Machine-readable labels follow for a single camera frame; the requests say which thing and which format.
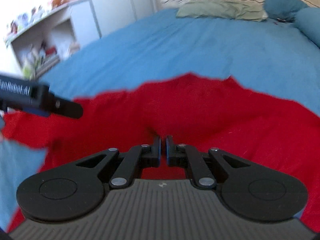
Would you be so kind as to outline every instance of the black handheld device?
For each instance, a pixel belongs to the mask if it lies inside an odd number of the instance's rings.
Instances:
[[[44,83],[0,75],[0,110],[8,108],[48,117],[51,113],[80,118],[81,105],[56,97]]]

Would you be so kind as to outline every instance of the blue bed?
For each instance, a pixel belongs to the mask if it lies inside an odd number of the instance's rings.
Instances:
[[[294,24],[221,18],[175,18],[163,10],[96,41],[49,71],[42,81],[65,98],[195,72],[233,75],[242,85],[293,99],[320,115],[320,49]],[[41,166],[45,149],[0,145],[0,227],[17,207],[19,183]]]

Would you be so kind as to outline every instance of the white shelf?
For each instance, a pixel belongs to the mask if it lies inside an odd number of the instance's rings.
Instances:
[[[58,55],[52,56],[49,58],[46,62],[44,62],[43,66],[38,68],[36,70],[36,77],[35,79],[40,78],[44,73],[46,73],[48,70],[53,68],[55,65],[57,65],[60,62],[60,58]]]
[[[64,59],[71,43],[77,41],[83,48],[99,39],[89,0],[78,0],[52,10],[40,21],[21,31],[9,44],[18,65],[30,51],[30,44],[40,49],[42,41],[55,47]]]
[[[30,30],[32,27],[36,26],[38,23],[40,23],[40,22],[42,22],[43,20],[49,18],[50,16],[56,14],[57,12],[60,12],[60,11],[66,9],[66,8],[72,6],[72,5],[75,5],[75,4],[77,4],[77,3],[82,3],[82,2],[84,2],[84,1],[86,1],[86,0],[77,0],[77,1],[69,2],[69,3],[65,3],[65,4],[60,5],[59,7],[51,10],[47,15],[45,15],[45,16],[42,17],[41,19],[35,21],[33,24],[29,25],[27,28],[19,31],[13,38],[10,39],[9,43],[10,43],[10,42],[13,42],[13,41],[16,40],[18,37],[20,37],[22,34],[24,34],[26,31]]]

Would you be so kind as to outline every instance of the red blanket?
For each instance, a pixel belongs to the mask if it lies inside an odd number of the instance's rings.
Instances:
[[[232,78],[192,74],[76,101],[84,108],[79,120],[15,113],[5,116],[3,134],[29,147],[48,147],[41,171],[109,147],[128,151],[152,143],[156,134],[200,151],[218,147],[299,178],[309,191],[302,221],[320,230],[320,119],[298,103],[246,90]],[[184,172],[162,163],[143,176],[174,179]],[[9,230],[22,220],[18,211]]]

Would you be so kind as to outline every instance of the ribbed gray surface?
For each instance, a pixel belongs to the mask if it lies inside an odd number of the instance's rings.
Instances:
[[[226,210],[212,191],[189,180],[141,180],[113,190],[93,213],[65,224],[24,222],[14,240],[302,240],[314,234],[298,220],[259,224]]]

